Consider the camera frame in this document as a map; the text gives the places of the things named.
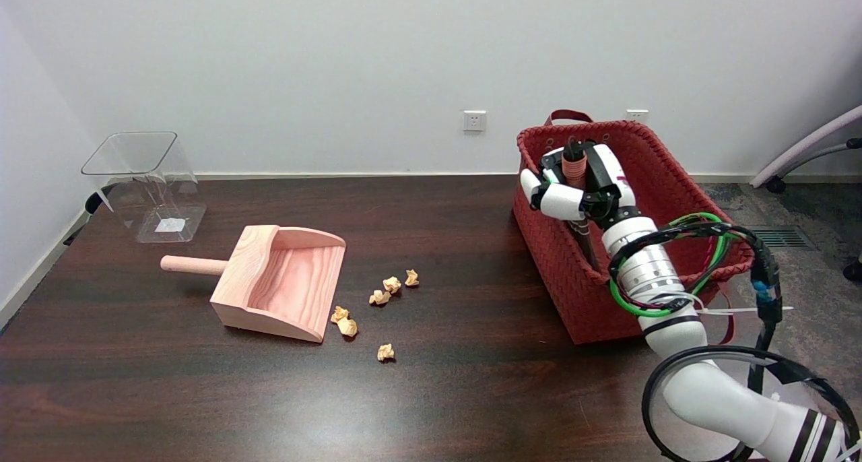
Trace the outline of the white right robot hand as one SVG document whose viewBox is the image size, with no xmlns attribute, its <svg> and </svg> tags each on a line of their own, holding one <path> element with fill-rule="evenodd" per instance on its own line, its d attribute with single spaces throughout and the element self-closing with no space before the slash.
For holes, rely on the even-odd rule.
<svg viewBox="0 0 862 462">
<path fill-rule="evenodd" d="M 564 176 L 570 156 L 584 160 L 584 186 Z M 541 157 L 539 171 L 523 168 L 521 190 L 532 210 L 564 222 L 591 220 L 603 231 L 642 216 L 622 165 L 607 145 L 592 141 L 569 143 Z"/>
</svg>

